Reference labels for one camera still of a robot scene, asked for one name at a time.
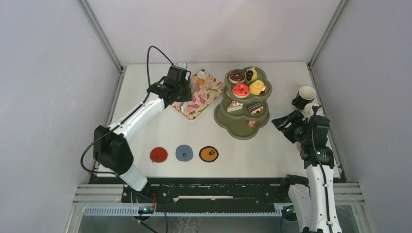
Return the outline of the light green mug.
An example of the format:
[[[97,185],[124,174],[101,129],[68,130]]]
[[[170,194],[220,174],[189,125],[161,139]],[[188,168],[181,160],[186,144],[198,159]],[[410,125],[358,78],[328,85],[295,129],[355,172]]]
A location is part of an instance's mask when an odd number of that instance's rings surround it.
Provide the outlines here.
[[[313,115],[318,115],[324,117],[324,110],[322,107],[319,107],[316,103],[309,103],[305,106],[302,111],[302,114],[305,118],[310,118]]]

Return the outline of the small orange cookie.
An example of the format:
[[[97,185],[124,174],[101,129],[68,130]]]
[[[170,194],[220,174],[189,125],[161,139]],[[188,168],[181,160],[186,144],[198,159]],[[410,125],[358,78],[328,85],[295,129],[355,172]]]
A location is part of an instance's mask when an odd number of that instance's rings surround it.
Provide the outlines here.
[[[205,84],[205,81],[204,81],[203,79],[198,79],[198,80],[197,80],[197,83],[198,83],[199,85],[204,85],[204,84]]]

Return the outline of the black mug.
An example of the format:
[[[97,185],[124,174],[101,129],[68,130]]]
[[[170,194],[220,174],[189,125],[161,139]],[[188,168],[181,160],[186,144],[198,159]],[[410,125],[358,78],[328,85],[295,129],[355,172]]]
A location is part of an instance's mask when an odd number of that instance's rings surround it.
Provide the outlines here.
[[[305,106],[312,103],[317,97],[317,92],[310,86],[300,87],[296,97],[292,100],[292,106],[298,110],[303,110]]]

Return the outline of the chocolate striped cake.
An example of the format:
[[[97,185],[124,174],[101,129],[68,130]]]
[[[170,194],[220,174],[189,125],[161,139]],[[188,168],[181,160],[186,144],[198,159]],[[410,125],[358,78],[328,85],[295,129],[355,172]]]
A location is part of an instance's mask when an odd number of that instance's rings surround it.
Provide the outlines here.
[[[249,115],[252,116],[252,115],[261,113],[263,109],[264,109],[263,104],[256,102],[248,106],[247,112],[249,113]]]

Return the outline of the chocolate donut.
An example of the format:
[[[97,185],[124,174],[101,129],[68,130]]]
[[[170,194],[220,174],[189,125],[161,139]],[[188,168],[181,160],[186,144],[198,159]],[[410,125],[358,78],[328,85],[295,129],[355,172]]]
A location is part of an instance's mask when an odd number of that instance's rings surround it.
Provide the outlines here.
[[[243,83],[246,79],[246,75],[242,69],[233,69],[229,71],[228,79],[231,83]]]

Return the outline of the red layered cake slice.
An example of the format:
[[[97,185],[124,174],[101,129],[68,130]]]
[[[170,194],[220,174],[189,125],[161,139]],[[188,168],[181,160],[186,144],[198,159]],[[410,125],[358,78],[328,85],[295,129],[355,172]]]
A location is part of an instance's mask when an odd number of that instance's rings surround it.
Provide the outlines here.
[[[257,121],[250,120],[250,121],[248,121],[248,126],[253,128],[253,127],[255,127],[256,123],[257,123]]]

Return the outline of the red donut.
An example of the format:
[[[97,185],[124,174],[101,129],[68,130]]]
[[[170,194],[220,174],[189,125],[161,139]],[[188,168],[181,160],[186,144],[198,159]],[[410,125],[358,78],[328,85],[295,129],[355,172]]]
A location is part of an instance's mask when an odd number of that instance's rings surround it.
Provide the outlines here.
[[[232,93],[235,97],[244,99],[250,94],[249,86],[245,83],[237,83],[233,86]]]

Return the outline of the yellow pudding cake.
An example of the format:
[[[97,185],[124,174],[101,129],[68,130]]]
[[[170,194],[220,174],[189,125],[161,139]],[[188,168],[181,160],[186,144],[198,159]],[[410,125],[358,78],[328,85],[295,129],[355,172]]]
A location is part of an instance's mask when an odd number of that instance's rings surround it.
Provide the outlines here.
[[[249,92],[255,96],[261,96],[266,94],[266,85],[262,80],[255,80],[249,85]]]

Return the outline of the yellow fruit cake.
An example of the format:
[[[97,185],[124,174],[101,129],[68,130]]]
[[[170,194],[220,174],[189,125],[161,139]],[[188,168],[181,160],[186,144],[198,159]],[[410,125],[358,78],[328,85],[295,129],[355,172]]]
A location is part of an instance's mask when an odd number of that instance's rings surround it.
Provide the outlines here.
[[[255,67],[251,67],[251,68],[247,69],[246,72],[245,72],[245,75],[246,75],[246,80],[250,81],[250,82],[254,82],[258,78],[257,71],[256,71]]]

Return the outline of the silver serving tongs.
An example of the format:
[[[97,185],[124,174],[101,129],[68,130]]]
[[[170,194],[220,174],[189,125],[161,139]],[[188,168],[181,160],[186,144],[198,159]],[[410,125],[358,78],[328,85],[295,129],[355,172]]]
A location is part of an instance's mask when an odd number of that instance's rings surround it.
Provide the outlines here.
[[[181,113],[184,112],[184,110],[186,109],[187,104],[188,104],[187,101],[186,101],[186,102],[180,102],[180,103],[179,103],[179,111],[180,111]]]

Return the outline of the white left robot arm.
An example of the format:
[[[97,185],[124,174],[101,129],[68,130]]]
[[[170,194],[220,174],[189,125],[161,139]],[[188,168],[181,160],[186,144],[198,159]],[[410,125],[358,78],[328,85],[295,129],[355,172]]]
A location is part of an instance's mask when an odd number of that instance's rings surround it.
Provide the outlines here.
[[[190,76],[187,64],[170,66],[167,75],[151,84],[141,102],[125,116],[94,131],[93,158],[132,188],[133,196],[140,202],[147,202],[152,190],[146,186],[147,178],[135,166],[129,144],[156,114],[174,102],[191,99]]]

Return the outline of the blue-grey round coaster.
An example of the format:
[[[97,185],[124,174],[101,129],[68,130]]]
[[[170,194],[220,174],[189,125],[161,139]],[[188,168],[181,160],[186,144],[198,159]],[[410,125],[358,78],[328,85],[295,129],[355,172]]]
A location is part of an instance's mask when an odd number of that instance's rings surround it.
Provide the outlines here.
[[[179,145],[175,150],[175,157],[178,161],[188,162],[193,158],[193,149],[189,145]]]

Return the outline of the red round coaster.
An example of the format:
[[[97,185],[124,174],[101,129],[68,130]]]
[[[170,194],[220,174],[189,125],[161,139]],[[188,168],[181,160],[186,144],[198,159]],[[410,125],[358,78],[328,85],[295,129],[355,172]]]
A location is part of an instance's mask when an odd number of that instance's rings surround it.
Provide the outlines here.
[[[150,159],[154,163],[162,163],[168,158],[168,152],[162,147],[156,147],[150,152]]]

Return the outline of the green three-tier dessert stand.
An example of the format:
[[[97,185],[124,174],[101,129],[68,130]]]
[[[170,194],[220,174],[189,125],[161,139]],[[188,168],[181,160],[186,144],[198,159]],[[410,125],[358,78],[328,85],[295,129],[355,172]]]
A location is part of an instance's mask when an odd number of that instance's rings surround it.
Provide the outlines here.
[[[244,72],[251,67],[242,68]],[[265,126],[269,120],[269,107],[267,104],[267,99],[272,93],[272,85],[268,81],[266,73],[259,67],[255,67],[257,71],[257,80],[262,80],[266,85],[266,94],[261,96],[255,96],[249,94],[248,97],[244,99],[237,98],[232,93],[232,88],[236,83],[231,83],[228,79],[228,74],[224,78],[224,87],[222,91],[222,100],[220,104],[214,110],[214,120],[222,128],[235,139],[238,140],[248,140],[253,138],[259,131],[260,128]],[[245,81],[246,85],[250,85],[253,82]],[[234,112],[227,112],[227,107],[231,101],[236,101],[243,104],[243,108]],[[259,102],[263,104],[264,109],[261,113],[255,115],[249,115],[247,112],[248,106],[253,103]],[[249,127],[248,121],[257,121],[255,127]]]

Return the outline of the orange smiley coaster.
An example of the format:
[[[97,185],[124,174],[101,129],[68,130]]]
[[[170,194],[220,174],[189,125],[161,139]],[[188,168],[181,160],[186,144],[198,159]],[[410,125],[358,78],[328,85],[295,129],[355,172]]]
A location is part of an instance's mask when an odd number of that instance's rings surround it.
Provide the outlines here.
[[[213,146],[206,146],[200,149],[199,158],[207,163],[216,161],[219,157],[218,150]]]

